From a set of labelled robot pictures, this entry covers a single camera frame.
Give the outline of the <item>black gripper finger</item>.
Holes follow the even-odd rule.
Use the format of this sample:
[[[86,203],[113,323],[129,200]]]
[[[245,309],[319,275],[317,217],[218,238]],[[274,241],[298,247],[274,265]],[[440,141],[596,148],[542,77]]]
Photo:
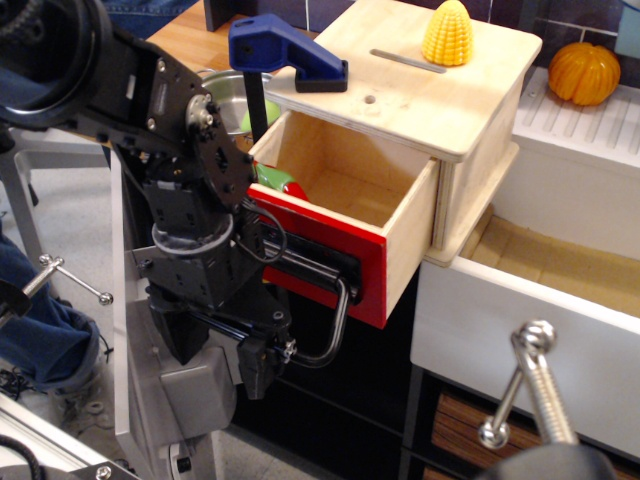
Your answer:
[[[151,308],[154,325],[171,355],[186,365],[208,340],[208,327],[188,312],[160,311]]]
[[[247,337],[237,347],[239,370],[249,400],[261,400],[296,353],[296,341],[271,344],[265,339]]]

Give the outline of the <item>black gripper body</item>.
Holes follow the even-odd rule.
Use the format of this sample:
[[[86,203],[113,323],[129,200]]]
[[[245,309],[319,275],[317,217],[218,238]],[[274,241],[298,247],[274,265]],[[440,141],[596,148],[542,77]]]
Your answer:
[[[273,216],[244,202],[235,214],[218,216],[203,237],[177,237],[154,227],[154,246],[136,261],[149,282],[150,308],[188,312],[208,327],[208,336],[214,329],[238,343],[249,336],[284,343],[291,316],[266,289],[263,272],[284,256],[288,239],[274,219],[280,244],[267,253],[262,217]]]

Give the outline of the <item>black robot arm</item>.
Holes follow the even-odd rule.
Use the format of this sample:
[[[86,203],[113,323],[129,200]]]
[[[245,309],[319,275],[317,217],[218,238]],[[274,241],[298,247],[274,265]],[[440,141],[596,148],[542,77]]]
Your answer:
[[[169,350],[186,363],[211,330],[234,337],[246,394],[262,398],[294,352],[291,319],[263,282],[252,157],[200,76],[98,1],[5,1],[1,119],[111,145],[148,206],[156,254],[138,269]]]

